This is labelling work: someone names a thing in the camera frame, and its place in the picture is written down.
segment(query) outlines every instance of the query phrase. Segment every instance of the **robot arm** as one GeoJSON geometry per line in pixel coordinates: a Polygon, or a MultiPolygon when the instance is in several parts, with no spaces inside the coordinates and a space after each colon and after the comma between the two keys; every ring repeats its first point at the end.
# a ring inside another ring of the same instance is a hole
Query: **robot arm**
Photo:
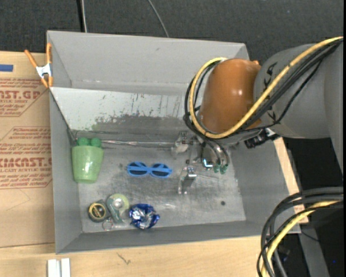
{"type": "Polygon", "coordinates": [[[205,139],[230,145],[277,135],[330,137],[343,171],[343,37],[282,51],[262,67],[243,59],[211,60],[194,77],[186,100],[186,124],[205,139]]]}

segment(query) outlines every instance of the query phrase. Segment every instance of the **green cup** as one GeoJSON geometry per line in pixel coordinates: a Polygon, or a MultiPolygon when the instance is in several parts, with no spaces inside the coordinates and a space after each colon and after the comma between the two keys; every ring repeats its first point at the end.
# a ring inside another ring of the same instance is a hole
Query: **green cup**
{"type": "Polygon", "coordinates": [[[72,148],[73,177],[76,182],[92,184],[96,182],[104,158],[104,150],[91,145],[72,148]]]}

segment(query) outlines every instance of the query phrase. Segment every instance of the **small metal object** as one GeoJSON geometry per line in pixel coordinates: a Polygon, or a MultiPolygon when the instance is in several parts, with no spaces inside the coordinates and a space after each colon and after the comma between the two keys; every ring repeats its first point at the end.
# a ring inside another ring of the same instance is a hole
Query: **small metal object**
{"type": "Polygon", "coordinates": [[[176,156],[179,153],[184,153],[189,148],[187,143],[187,131],[179,132],[177,140],[174,142],[174,147],[171,148],[172,155],[176,156]]]}
{"type": "Polygon", "coordinates": [[[105,219],[101,226],[103,227],[104,231],[111,231],[112,228],[114,227],[113,219],[112,218],[105,219]]]}
{"type": "Polygon", "coordinates": [[[123,223],[121,216],[129,209],[129,201],[127,197],[122,194],[113,194],[107,199],[106,205],[114,223],[123,223]]]}
{"type": "Polygon", "coordinates": [[[179,176],[178,194],[187,194],[187,190],[195,181],[197,174],[191,166],[184,167],[179,176]]]}
{"type": "Polygon", "coordinates": [[[93,222],[96,223],[100,223],[110,216],[104,200],[92,203],[88,208],[88,216],[93,222]]]}

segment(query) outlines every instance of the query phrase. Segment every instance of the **blue sunglasses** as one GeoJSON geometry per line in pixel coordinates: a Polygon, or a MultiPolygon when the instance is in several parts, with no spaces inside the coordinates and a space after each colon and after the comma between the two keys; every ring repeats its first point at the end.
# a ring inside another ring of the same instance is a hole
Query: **blue sunglasses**
{"type": "Polygon", "coordinates": [[[155,163],[151,167],[147,167],[145,163],[135,161],[128,164],[127,172],[133,177],[143,177],[150,174],[156,178],[167,178],[172,173],[172,170],[162,163],[155,163]]]}

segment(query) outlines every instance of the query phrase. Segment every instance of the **cardboard box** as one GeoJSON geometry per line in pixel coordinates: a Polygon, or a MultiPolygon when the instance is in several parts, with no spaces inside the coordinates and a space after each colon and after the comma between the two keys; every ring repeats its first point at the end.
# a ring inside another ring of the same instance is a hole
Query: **cardboard box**
{"type": "Polygon", "coordinates": [[[4,64],[12,71],[0,72],[0,247],[54,242],[49,91],[24,53],[0,52],[4,64]]]}
{"type": "Polygon", "coordinates": [[[260,234],[290,192],[274,143],[256,149],[237,145],[226,175],[198,170],[187,195],[178,195],[176,188],[187,154],[173,157],[168,147],[187,130],[184,95],[196,71],[215,57],[248,59],[244,44],[54,31],[48,42],[54,63],[50,118],[57,253],[260,234]],[[92,185],[77,184],[72,174],[71,148],[84,136],[104,142],[104,162],[92,185]],[[125,167],[135,160],[164,162],[174,172],[164,182],[131,178],[125,167]],[[103,231],[88,219],[87,207],[113,193],[127,195],[133,204],[151,203],[161,220],[148,232],[128,225],[103,231]]]}

